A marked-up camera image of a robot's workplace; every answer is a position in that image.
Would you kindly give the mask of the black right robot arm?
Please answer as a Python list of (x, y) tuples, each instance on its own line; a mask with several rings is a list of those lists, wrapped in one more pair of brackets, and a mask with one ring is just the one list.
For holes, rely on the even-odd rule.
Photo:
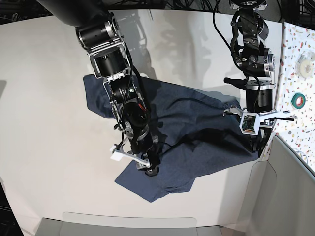
[(112, 156), (130, 158), (138, 170), (150, 177), (156, 176), (160, 165), (158, 136), (150, 132), (150, 108), (114, 13), (100, 0), (41, 0), (39, 3), (60, 21), (75, 27), (95, 77), (103, 80), (117, 121), (114, 129), (122, 133)]

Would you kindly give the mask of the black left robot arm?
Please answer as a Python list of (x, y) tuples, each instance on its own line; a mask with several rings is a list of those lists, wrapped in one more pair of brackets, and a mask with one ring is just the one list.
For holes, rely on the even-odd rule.
[(245, 91), (246, 107), (232, 106), (224, 114), (239, 117), (241, 133), (251, 139), (252, 150), (262, 154), (276, 121), (295, 121), (297, 117), (273, 107), (275, 57), (265, 46), (269, 28), (258, 12), (266, 8), (266, 1), (231, 0), (229, 4), (236, 11), (231, 20), (233, 37), (229, 49), (245, 78), (226, 77), (224, 82)]

